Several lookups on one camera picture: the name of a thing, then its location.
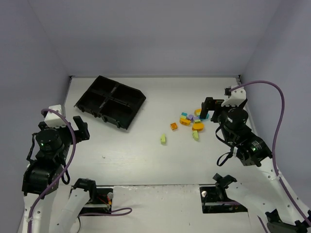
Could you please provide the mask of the orange oval brick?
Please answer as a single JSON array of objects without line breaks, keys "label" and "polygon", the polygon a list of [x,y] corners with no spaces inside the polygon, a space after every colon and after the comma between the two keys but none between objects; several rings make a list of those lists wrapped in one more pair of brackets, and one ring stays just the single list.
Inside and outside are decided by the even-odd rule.
[{"label": "orange oval brick", "polygon": [[202,122],[193,123],[192,130],[193,131],[202,131],[204,129],[205,125]]}]

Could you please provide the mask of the orange boat-shaped brick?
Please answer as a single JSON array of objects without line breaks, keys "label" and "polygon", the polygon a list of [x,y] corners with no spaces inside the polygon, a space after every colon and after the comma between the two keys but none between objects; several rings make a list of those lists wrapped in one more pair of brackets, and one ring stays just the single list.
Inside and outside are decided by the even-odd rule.
[{"label": "orange boat-shaped brick", "polygon": [[182,117],[179,119],[179,122],[180,122],[180,124],[186,125],[186,126],[189,126],[191,124],[191,121],[189,119],[182,118]]}]

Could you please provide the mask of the lime green curved brick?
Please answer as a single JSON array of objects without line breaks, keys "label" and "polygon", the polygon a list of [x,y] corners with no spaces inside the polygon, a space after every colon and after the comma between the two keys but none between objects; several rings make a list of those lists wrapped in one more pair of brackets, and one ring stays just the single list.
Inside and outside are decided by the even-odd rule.
[{"label": "lime green curved brick", "polygon": [[192,131],[192,137],[195,141],[199,141],[199,133],[198,131]]}]

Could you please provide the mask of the transparent orange square brick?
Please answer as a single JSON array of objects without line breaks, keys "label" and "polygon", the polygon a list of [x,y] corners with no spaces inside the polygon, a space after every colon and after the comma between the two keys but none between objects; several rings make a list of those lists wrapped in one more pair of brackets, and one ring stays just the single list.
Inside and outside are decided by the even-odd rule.
[{"label": "transparent orange square brick", "polygon": [[173,123],[170,124],[170,128],[171,128],[172,131],[175,131],[175,130],[178,129],[178,125],[175,122],[173,122]]}]

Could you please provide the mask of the lime green sloped brick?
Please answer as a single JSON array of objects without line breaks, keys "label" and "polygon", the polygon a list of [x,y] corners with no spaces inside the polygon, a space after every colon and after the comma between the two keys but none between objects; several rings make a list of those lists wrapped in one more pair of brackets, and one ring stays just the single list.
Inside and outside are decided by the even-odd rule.
[{"label": "lime green sloped brick", "polygon": [[166,145],[166,143],[167,143],[167,138],[166,138],[166,134],[165,134],[165,133],[161,135],[161,137],[160,137],[160,143],[161,143],[162,145]]}]

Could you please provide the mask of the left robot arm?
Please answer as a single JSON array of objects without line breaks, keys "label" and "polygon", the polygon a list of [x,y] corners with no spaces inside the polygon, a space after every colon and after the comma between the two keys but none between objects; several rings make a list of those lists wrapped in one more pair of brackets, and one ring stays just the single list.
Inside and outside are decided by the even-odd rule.
[{"label": "left robot arm", "polygon": [[23,176],[24,233],[68,233],[84,205],[95,198],[95,181],[79,178],[57,222],[50,224],[59,183],[63,175],[68,174],[64,168],[71,161],[67,158],[69,149],[74,150],[77,143],[90,138],[87,123],[80,116],[73,120],[77,130],[70,125],[50,128],[45,122],[40,122],[40,131],[33,134],[32,143],[39,145],[39,151],[34,160],[31,155],[27,156],[30,163]]}]

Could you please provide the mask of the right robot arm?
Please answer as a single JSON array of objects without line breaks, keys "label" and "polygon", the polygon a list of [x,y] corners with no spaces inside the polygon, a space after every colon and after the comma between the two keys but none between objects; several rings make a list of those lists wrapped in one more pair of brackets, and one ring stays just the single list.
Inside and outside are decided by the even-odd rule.
[{"label": "right robot arm", "polygon": [[254,212],[266,232],[306,233],[311,228],[311,210],[282,176],[273,151],[247,126],[246,102],[245,97],[233,103],[207,97],[201,105],[200,117],[213,112],[215,132],[222,133],[218,140],[230,149],[224,160],[234,157],[242,164],[238,175],[214,175],[219,196]]}]

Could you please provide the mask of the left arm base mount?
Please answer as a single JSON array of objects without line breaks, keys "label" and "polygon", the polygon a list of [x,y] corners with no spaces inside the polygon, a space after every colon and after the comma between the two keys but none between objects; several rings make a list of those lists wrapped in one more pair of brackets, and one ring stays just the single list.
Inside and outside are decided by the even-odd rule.
[{"label": "left arm base mount", "polygon": [[93,180],[79,179],[70,188],[66,207],[77,216],[111,214],[113,187],[98,186]]}]

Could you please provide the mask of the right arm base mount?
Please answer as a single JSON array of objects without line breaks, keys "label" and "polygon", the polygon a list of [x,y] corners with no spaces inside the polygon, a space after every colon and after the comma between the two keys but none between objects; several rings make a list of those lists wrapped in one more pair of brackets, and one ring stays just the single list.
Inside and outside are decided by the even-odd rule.
[{"label": "right arm base mount", "polygon": [[214,185],[199,187],[203,214],[247,213],[246,207],[227,197]]}]

